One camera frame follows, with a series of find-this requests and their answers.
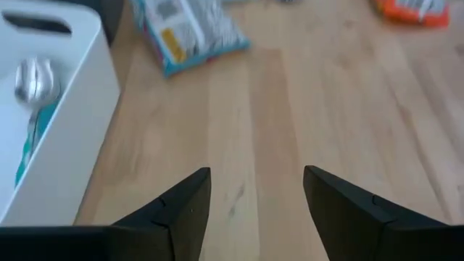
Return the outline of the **orange ramen packet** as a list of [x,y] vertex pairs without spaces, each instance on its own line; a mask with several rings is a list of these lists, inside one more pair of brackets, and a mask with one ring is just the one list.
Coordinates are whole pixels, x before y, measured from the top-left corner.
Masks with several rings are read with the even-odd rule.
[[450,8],[447,0],[370,0],[382,17],[426,27],[447,27]]

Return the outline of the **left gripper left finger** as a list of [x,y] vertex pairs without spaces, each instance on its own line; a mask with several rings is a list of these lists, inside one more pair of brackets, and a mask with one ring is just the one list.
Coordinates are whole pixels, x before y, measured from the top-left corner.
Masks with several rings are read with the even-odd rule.
[[201,167],[113,223],[110,261],[199,261],[210,213],[211,169]]

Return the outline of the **translucent grey plastic bin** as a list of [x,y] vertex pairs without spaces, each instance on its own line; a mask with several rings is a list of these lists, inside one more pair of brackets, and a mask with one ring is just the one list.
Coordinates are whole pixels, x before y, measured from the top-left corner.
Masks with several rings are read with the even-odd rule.
[[52,0],[79,4],[96,11],[100,18],[107,43],[111,46],[123,13],[124,0]]

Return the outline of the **silver metal spoon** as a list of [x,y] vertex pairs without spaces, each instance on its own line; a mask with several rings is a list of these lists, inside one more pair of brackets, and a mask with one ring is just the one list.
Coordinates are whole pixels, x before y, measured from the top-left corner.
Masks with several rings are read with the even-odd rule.
[[14,96],[19,103],[32,110],[28,126],[32,152],[39,140],[39,113],[58,100],[60,94],[59,75],[55,72],[51,59],[35,56],[19,63],[15,73]]

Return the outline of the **teal plastic spoon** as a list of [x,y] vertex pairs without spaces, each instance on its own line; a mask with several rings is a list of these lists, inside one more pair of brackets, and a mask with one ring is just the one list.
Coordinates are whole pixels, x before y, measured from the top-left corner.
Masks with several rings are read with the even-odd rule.
[[58,102],[52,102],[38,111],[19,102],[15,106],[18,124],[15,127],[19,131],[21,147],[20,161],[15,173],[14,185],[21,181],[39,141],[47,129],[49,122],[57,108]]

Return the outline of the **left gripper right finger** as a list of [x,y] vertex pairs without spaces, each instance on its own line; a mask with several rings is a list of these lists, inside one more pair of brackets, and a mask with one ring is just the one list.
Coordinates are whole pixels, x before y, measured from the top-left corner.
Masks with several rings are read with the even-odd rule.
[[314,165],[304,192],[330,261],[464,261],[464,225],[447,225]]

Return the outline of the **blue-edged ramen packet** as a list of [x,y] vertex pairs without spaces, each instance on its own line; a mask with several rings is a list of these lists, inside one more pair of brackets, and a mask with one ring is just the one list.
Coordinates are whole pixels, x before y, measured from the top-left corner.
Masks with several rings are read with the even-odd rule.
[[165,77],[250,46],[223,0],[130,2],[134,22],[154,48]]

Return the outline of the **white plastic bin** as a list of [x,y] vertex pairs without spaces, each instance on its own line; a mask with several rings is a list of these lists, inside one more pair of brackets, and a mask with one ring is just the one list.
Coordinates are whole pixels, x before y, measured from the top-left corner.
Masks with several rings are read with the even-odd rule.
[[[21,154],[15,71],[35,55],[54,63],[61,96],[15,186]],[[119,96],[97,12],[79,4],[0,0],[0,226],[73,224]]]

